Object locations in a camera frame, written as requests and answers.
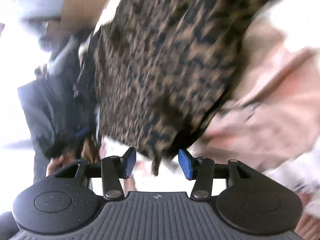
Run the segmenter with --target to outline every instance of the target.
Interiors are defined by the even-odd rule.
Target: silver screw
[[[209,196],[209,193],[206,191],[206,190],[196,190],[194,193],[193,193],[193,196],[195,198],[206,198]]]
[[[117,190],[117,189],[109,190],[106,193],[106,197],[108,197],[108,198],[117,198],[120,196],[121,196],[121,192],[120,192],[120,190]]]

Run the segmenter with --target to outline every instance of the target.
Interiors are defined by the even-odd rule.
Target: leopard print clothing
[[[241,40],[268,0],[121,0],[100,28],[100,133],[153,160],[191,146],[225,102]]]

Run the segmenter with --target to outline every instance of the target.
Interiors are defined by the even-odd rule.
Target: pink fabric
[[[266,22],[249,27],[244,51],[248,65],[234,100],[214,116],[193,151],[264,171],[307,152],[319,136],[320,76],[314,51],[289,52],[284,35]]]

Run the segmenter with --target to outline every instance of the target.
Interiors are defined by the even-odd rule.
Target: brown patterned cloth
[[[100,134],[153,160],[201,136],[239,71],[242,36],[268,0],[121,0],[100,28]]]

